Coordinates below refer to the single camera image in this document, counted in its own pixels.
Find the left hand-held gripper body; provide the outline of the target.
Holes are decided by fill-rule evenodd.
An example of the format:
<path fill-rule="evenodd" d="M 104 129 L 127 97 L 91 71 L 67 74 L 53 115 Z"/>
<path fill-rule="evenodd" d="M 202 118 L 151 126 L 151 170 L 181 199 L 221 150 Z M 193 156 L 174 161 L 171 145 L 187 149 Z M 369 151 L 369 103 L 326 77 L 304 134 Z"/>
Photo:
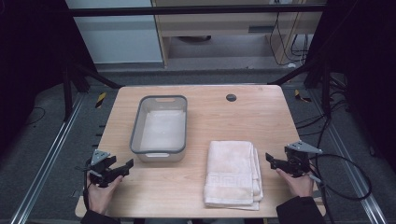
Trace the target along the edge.
<path fill-rule="evenodd" d="M 84 174 L 84 188 L 88 187 L 87 178 L 89 178 L 93 184 L 100 188 L 106 188 L 116 179 L 110 166 L 106 166 L 106 158 L 110 157 L 112 157 L 112 155 L 109 152 L 95 149 L 92 153 L 92 156 L 86 160 L 83 167 L 76 167 L 77 170 Z"/>

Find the aluminium floor rail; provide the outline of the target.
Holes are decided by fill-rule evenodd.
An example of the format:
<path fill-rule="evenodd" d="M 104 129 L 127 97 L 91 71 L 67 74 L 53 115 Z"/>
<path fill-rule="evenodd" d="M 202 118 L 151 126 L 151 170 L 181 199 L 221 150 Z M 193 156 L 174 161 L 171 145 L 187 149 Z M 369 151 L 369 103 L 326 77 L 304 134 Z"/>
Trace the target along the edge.
<path fill-rule="evenodd" d="M 72 112 L 69 118 L 62 123 L 62 126 L 57 133 L 55 139 L 53 140 L 49 152 L 47 153 L 45 159 L 43 160 L 39 170 L 37 171 L 35 178 L 27 190 L 23 200 L 21 201 L 18 209 L 12 216 L 9 224 L 25 224 L 28 217 L 31 214 L 32 209 L 35 206 L 38 196 L 40 195 L 49 175 L 52 170 L 54 163 L 56 162 L 67 136 L 78 116 L 81 109 L 81 105 L 85 99 L 85 93 L 78 93 L 76 95 L 76 100 L 72 104 Z"/>
<path fill-rule="evenodd" d="M 354 160 L 331 120 L 326 118 L 326 121 L 325 132 L 329 135 L 333 143 L 335 155 L 341 157 L 346 175 L 355 194 L 361 197 L 360 203 L 370 222 L 372 224 L 388 224 L 375 196 L 369 188 L 367 178 L 363 175 L 363 171 L 359 170 L 358 165 L 354 165 Z"/>

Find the clear plastic basin grey rim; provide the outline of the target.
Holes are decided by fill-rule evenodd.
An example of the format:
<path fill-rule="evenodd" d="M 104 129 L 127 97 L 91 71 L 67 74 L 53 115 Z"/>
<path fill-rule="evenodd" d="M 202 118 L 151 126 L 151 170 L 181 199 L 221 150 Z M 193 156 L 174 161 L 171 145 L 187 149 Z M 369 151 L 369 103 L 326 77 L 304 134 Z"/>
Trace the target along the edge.
<path fill-rule="evenodd" d="M 178 162 L 187 145 L 188 101 L 183 95 L 148 95 L 138 105 L 130 149 L 142 162 Z"/>

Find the person's right hand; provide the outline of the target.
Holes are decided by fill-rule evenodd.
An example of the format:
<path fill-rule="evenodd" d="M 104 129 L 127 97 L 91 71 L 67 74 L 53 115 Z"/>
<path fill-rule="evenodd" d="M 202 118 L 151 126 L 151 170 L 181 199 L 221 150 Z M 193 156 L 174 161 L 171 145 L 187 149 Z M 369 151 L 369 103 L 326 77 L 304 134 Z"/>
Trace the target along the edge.
<path fill-rule="evenodd" d="M 276 169 L 277 174 L 282 177 L 289 186 L 290 193 L 293 196 L 312 197 L 314 180 L 309 175 L 292 177 L 281 169 Z"/>

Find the folded pale pink towel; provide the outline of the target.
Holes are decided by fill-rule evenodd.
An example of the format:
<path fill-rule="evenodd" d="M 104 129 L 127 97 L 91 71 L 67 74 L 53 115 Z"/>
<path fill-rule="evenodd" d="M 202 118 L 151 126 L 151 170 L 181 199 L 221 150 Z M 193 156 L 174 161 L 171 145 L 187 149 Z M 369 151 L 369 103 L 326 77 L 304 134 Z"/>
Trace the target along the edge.
<path fill-rule="evenodd" d="M 262 198 L 260 162 L 253 144 L 212 141 L 207 155 L 205 205 L 258 211 Z"/>

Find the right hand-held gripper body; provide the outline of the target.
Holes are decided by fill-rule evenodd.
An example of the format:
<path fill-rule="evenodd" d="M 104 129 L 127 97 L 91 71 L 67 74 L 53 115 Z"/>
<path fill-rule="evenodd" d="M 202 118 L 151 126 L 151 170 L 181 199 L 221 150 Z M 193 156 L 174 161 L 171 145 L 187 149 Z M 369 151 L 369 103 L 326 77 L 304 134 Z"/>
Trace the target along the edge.
<path fill-rule="evenodd" d="M 310 171 L 310 154 L 321 154 L 322 150 L 313 147 L 301 140 L 287 144 L 285 154 L 287 156 L 287 168 L 285 172 L 293 177 L 300 177 Z"/>

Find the black metal stand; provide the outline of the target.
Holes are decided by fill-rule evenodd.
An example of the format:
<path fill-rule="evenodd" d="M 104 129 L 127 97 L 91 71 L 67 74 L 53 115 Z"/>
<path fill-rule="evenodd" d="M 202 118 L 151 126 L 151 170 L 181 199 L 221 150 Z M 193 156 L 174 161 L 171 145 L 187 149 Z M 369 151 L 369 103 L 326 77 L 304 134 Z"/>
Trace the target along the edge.
<path fill-rule="evenodd" d="M 307 73 L 307 77 L 304 80 L 304 85 L 310 89 L 318 85 L 321 81 L 321 109 L 326 117 L 331 116 L 331 106 L 330 106 L 330 63 L 327 59 L 316 58 L 312 61 L 305 63 L 304 65 L 294 69 L 285 76 L 269 82 L 269 85 L 283 85 L 287 81 L 297 77 L 302 73 Z"/>
<path fill-rule="evenodd" d="M 74 85 L 78 92 L 87 92 L 90 89 L 86 77 L 92 77 L 95 80 L 105 84 L 111 89 L 120 89 L 121 85 L 113 82 L 79 63 L 68 63 L 62 68 L 62 77 L 64 85 L 64 121 L 68 121 L 73 112 L 73 98 L 71 85 Z"/>

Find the person's left hand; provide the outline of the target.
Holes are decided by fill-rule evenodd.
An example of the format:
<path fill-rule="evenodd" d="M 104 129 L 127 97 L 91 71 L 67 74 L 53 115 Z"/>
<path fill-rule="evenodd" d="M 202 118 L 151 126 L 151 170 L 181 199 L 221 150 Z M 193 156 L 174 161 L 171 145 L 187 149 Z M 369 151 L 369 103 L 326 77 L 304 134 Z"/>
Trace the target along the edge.
<path fill-rule="evenodd" d="M 89 178 L 87 178 L 89 209 L 95 213 L 104 215 L 116 188 L 122 182 L 122 180 L 123 176 L 119 175 L 106 188 L 100 188 L 93 184 Z"/>

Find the wooden desk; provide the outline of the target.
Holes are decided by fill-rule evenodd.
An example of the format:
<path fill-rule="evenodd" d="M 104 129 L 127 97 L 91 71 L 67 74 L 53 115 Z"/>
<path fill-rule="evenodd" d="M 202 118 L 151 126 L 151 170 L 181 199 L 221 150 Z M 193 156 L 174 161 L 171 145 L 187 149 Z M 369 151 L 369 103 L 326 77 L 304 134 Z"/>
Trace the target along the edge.
<path fill-rule="evenodd" d="M 150 0 L 155 7 L 320 4 L 327 0 Z M 278 63 L 291 59 L 292 40 L 312 35 L 321 12 L 158 15 L 159 36 L 266 35 Z"/>

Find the black horizontal frame bar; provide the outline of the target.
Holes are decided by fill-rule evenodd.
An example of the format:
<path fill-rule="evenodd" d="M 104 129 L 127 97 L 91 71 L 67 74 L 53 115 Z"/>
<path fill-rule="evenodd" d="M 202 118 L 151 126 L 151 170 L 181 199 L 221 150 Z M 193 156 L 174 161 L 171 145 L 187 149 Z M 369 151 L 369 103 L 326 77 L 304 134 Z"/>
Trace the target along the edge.
<path fill-rule="evenodd" d="M 229 14 L 229 13 L 319 12 L 319 11 L 323 11 L 326 7 L 327 7 L 326 4 L 298 4 L 298 5 L 77 8 L 77 9 L 64 10 L 63 14 L 72 17 L 100 17 L 100 16 Z"/>

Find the white cabinet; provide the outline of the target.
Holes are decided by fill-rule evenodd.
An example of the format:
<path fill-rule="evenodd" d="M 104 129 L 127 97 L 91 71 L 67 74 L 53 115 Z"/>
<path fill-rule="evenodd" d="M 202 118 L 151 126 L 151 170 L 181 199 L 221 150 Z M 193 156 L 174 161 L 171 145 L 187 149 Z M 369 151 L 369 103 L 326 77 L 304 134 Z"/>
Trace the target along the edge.
<path fill-rule="evenodd" d="M 151 7 L 150 0 L 65 0 L 70 9 Z M 153 16 L 75 17 L 95 64 L 161 63 Z"/>

